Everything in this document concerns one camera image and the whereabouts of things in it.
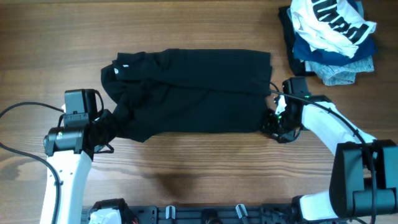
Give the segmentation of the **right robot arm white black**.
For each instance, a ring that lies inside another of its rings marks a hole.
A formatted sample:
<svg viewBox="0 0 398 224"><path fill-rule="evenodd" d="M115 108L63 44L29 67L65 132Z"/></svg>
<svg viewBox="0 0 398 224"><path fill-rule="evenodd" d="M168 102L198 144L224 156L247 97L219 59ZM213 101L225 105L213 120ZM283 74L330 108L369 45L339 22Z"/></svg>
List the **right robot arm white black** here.
<svg viewBox="0 0 398 224"><path fill-rule="evenodd" d="M279 143L313 132L334 156L330 186L317 194L296 196L283 216L289 223L359 220L397 213L397 144L358 129L324 95L281 94L261 132Z"/></svg>

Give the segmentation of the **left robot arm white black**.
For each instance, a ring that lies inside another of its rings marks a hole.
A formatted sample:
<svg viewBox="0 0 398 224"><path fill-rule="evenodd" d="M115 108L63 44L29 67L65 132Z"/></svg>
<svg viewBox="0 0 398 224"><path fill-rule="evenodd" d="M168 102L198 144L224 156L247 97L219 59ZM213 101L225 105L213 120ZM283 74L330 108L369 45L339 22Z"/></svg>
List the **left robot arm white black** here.
<svg viewBox="0 0 398 224"><path fill-rule="evenodd" d="M118 122L109 110L64 114L63 125L44 139L47 183L41 223L80 223L86 181L94 155L116 137Z"/></svg>

